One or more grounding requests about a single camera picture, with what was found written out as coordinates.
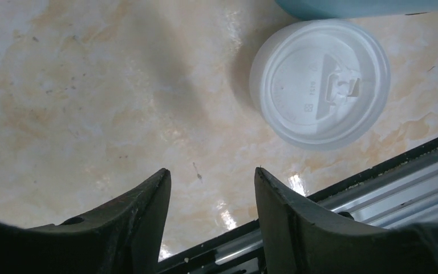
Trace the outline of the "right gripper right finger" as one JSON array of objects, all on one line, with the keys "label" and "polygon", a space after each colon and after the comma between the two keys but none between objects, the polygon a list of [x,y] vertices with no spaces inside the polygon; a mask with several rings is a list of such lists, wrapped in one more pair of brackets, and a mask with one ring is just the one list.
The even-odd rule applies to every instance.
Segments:
[{"label": "right gripper right finger", "polygon": [[268,273],[438,273],[438,223],[397,229],[360,223],[261,167],[254,186]]}]

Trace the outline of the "stack of white lids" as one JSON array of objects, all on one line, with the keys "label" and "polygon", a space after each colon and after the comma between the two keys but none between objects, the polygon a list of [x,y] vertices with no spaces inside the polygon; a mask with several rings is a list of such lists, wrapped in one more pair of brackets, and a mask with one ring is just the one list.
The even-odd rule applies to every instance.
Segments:
[{"label": "stack of white lids", "polygon": [[284,141],[312,151],[358,140],[379,119],[391,86],[387,55],[341,19],[293,23],[258,50],[249,76],[255,108]]}]

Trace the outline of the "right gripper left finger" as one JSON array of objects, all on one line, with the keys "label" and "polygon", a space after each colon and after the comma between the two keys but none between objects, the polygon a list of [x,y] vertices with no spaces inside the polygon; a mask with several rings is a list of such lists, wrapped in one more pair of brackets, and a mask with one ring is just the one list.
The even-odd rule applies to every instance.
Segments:
[{"label": "right gripper left finger", "polygon": [[170,196],[171,173],[162,168],[59,225],[0,222],[0,273],[156,273]]}]

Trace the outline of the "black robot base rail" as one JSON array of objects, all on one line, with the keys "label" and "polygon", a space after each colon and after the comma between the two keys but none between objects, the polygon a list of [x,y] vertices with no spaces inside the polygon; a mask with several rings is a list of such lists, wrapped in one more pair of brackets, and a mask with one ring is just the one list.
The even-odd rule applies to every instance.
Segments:
[{"label": "black robot base rail", "polygon": [[[438,138],[310,195],[321,206],[382,228],[438,222]],[[159,273],[265,273],[251,221],[159,263]]]}]

